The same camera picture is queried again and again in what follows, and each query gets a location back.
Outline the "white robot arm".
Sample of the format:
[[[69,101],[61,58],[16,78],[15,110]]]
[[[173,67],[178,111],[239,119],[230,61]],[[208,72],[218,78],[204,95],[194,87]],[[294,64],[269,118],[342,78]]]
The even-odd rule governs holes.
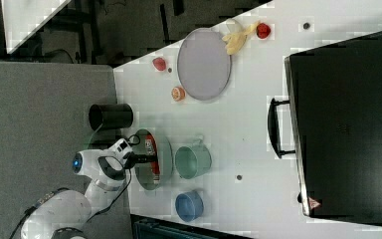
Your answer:
[[[39,199],[23,221],[21,239],[88,239],[86,224],[108,211],[126,190],[124,181],[129,171],[139,163],[156,160],[155,155],[120,147],[77,152],[73,172],[90,179],[86,191],[60,188]]]

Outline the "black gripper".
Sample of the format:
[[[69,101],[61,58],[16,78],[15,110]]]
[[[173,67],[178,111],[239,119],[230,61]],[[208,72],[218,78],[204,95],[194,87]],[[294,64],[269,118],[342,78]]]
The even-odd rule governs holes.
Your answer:
[[[124,169],[131,169],[133,168],[137,162],[140,163],[151,163],[151,162],[157,162],[158,158],[156,155],[145,155],[141,154],[140,156],[137,156],[134,152],[127,153],[124,157]]]

